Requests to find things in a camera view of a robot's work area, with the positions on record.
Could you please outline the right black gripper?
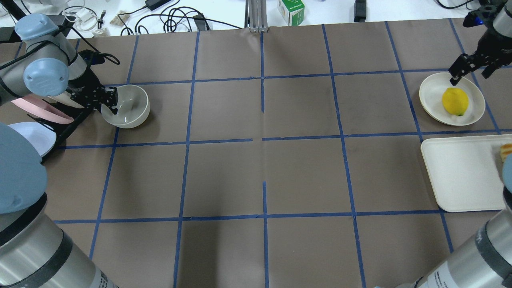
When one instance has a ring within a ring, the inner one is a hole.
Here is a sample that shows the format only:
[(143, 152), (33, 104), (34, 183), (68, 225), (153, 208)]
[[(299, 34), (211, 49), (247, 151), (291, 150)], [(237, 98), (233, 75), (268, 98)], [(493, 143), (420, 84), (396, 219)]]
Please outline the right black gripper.
[(450, 84), (455, 87), (463, 76), (484, 67), (485, 79), (499, 68), (511, 63), (512, 15), (510, 4), (485, 4), (466, 15), (463, 26), (484, 25), (486, 31), (480, 38), (476, 51), (461, 54), (448, 69)]

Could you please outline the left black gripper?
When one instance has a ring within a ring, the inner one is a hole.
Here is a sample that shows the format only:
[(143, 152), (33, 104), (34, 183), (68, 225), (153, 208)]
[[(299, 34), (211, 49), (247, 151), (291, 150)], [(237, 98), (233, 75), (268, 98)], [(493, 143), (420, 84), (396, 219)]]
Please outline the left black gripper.
[(84, 73), (76, 79), (69, 80), (68, 87), (75, 95), (73, 100), (81, 106), (101, 110), (101, 104), (104, 104), (102, 116), (117, 115), (118, 89), (101, 84), (91, 68), (86, 68)]

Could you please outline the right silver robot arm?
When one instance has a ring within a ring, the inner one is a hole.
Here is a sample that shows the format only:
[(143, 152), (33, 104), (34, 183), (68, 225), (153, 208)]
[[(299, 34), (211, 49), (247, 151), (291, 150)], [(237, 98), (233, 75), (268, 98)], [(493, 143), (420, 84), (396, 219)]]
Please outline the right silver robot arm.
[[(461, 54), (450, 66), (450, 85), (455, 87), (463, 77), (484, 67), (482, 76), (511, 63), (511, 2), (490, 0), (466, 15), (463, 25), (484, 24), (486, 31), (476, 51)], [(504, 181), (504, 209), (481, 228), (430, 273), (402, 288), (510, 288), (511, 286), (511, 143), (501, 147)]]

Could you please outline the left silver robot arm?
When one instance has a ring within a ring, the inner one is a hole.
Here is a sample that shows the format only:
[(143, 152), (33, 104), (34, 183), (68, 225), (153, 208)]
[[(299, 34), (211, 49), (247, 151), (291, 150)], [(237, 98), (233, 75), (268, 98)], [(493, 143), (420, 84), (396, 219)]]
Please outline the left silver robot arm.
[[(77, 102), (115, 112), (106, 89), (49, 16), (31, 14), (14, 27), (24, 55), (1, 65), (1, 104), (71, 89)], [(46, 214), (48, 177), (42, 157), (12, 127), (1, 124), (2, 288), (114, 288), (115, 283)]]

